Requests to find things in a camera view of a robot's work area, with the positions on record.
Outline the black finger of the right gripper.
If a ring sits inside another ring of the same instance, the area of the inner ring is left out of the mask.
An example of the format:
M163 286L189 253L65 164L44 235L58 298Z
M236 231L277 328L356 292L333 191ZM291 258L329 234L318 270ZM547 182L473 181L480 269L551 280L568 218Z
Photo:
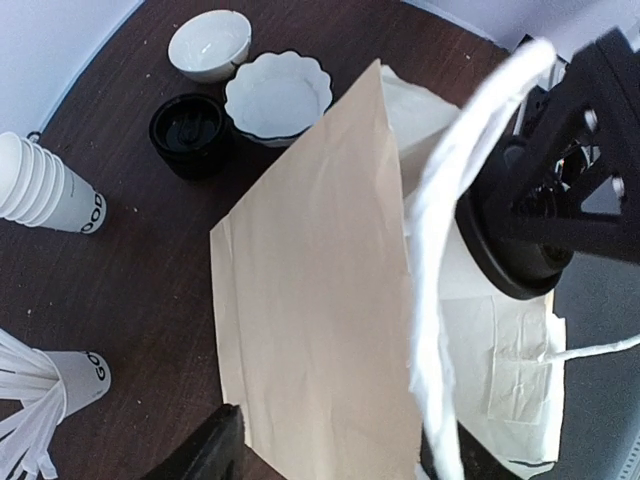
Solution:
M524 153L483 203L492 238L639 260L639 54L617 28L579 50Z

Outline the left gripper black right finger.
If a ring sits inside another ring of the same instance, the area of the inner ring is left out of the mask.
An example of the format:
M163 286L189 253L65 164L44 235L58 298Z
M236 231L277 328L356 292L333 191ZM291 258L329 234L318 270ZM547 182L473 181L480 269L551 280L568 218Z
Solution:
M425 427L418 479L494 479L495 459L464 427Z

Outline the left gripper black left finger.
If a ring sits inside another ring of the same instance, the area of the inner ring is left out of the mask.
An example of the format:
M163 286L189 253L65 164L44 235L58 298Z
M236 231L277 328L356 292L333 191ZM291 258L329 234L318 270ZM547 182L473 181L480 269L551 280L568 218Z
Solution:
M245 426L239 405L223 404L145 480L241 479Z

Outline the black lid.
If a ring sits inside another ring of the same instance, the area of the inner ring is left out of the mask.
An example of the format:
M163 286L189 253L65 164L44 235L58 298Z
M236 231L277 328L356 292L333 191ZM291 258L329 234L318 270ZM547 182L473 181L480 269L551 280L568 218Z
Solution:
M526 141L509 135L496 144L472 185L460 197L455 219L466 247L488 280L516 300L550 292L559 282L573 253L561 248L489 235L483 203L524 153Z

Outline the brown paper takeout bag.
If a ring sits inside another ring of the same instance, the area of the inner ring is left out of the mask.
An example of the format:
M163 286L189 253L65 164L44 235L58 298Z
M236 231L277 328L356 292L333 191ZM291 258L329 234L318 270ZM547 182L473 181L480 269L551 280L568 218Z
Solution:
M532 478L567 362L638 345L568 349L555 287L439 298L458 200L555 60L523 44L463 107L374 61L211 230L223 397L283 476L418 479L425 427L453 424L494 479Z

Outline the stack of white paper cups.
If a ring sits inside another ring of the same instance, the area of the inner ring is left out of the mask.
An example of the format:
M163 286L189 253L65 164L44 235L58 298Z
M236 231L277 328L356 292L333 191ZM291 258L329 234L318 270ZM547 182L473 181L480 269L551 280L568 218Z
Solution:
M13 132L1 135L1 218L30 228L91 234L104 223L105 197L62 160Z

